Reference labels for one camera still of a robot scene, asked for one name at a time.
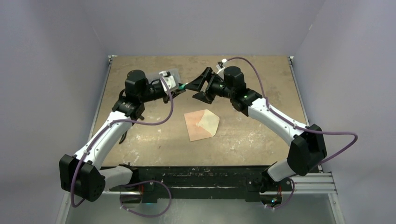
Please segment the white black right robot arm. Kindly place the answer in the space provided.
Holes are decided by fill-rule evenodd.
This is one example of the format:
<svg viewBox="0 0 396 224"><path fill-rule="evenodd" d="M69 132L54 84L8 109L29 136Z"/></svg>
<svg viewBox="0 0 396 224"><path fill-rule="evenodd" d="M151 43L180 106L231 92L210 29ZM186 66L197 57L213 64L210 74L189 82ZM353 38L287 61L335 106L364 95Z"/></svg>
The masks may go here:
<svg viewBox="0 0 396 224"><path fill-rule="evenodd" d="M216 96L228 98L235 110L261 122L287 143L290 147L287 158L263 172L262 183L266 189L275 189L281 180L292 175L306 175L327 156L321 128L306 126L273 107L265 97L247 87L239 67L227 67L223 77L207 67L186 84L185 89L196 91L193 98L207 104Z"/></svg>

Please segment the green white glue stick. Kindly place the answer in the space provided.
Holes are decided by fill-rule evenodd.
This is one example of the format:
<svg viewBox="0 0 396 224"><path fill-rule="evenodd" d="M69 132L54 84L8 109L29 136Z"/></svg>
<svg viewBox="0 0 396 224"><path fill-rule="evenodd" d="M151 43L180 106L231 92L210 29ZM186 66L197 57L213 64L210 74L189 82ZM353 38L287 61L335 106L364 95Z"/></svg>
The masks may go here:
<svg viewBox="0 0 396 224"><path fill-rule="evenodd" d="M186 87L187 84L188 84L188 83L184 83L184 84L180 85L180 86L179 86L179 89L181 89L181 90L185 89L185 87Z"/></svg>

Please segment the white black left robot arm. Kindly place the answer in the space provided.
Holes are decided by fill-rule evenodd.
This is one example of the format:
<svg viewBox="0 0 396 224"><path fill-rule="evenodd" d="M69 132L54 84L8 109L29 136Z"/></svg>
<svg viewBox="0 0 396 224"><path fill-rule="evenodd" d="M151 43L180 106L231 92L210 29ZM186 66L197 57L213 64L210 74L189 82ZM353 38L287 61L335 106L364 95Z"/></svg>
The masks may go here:
<svg viewBox="0 0 396 224"><path fill-rule="evenodd" d="M82 201L96 201L104 190L123 186L133 191L139 186L138 176L126 164L102 170L102 164L111 151L134 125L149 125L144 122L145 103L163 100L170 103L168 116L151 125L161 125L171 117L173 99L184 92L178 69L163 70L146 75L142 70L128 72L125 87L107 119L92 138L73 155L65 154L59 161L61 188L70 193L71 206L76 208L78 196Z"/></svg>

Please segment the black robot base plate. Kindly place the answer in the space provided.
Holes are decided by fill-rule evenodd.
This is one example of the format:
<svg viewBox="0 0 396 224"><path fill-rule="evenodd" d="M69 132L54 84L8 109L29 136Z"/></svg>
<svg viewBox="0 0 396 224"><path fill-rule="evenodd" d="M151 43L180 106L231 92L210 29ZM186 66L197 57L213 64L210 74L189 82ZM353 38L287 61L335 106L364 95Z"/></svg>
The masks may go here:
<svg viewBox="0 0 396 224"><path fill-rule="evenodd" d="M264 177L267 166L137 166L126 183L104 187L105 192L141 196L142 203L158 199L241 199L259 202L292 190L291 181Z"/></svg>

